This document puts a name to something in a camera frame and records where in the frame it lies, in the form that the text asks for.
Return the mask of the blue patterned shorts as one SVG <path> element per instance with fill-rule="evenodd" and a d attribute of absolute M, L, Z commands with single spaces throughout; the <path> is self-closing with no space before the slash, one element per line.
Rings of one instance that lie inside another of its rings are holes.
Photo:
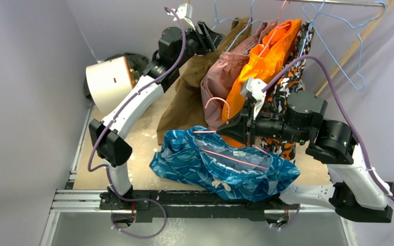
<path fill-rule="evenodd" d="M 158 177 L 199 186 L 224 200 L 261 201 L 284 191 L 301 173 L 293 163 L 273 153 L 253 147 L 231 147 L 216 133 L 194 134 L 193 131 L 207 131 L 207 128 L 195 126 L 165 132 L 161 149 L 149 165 Z M 221 158 L 202 149 L 269 170 Z"/>

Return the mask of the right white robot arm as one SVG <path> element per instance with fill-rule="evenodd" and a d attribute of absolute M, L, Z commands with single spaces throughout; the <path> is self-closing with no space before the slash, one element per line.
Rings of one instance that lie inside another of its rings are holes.
<path fill-rule="evenodd" d="M 334 210 L 354 222 L 391 222 L 393 210 L 387 197 L 393 195 L 394 183 L 372 178 L 351 127 L 325 119 L 325 100 L 301 90 L 288 96 L 282 115 L 255 114 L 256 106 L 257 101 L 247 97 L 240 112 L 217 133 L 242 144 L 251 144 L 255 137 L 305 144 L 307 155 L 329 165 L 342 179 L 326 186 L 292 184 L 276 189 L 267 195 L 271 207 L 304 203 Z"/>

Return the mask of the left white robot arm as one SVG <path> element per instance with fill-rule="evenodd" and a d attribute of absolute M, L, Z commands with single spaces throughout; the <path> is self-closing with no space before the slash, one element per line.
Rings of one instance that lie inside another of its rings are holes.
<path fill-rule="evenodd" d="M 93 150 L 88 170 L 96 170 L 91 163 L 94 156 L 104 161 L 102 167 L 107 169 L 110 188 L 116 191 L 112 202 L 119 209 L 125 210 L 132 205 L 132 183 L 127 166 L 132 147 L 125 141 L 129 131 L 146 109 L 175 82 L 182 65 L 194 56 L 215 52 L 224 37 L 203 21 L 194 28 L 166 28 L 136 86 L 101 121 L 94 119 L 90 122 Z"/>

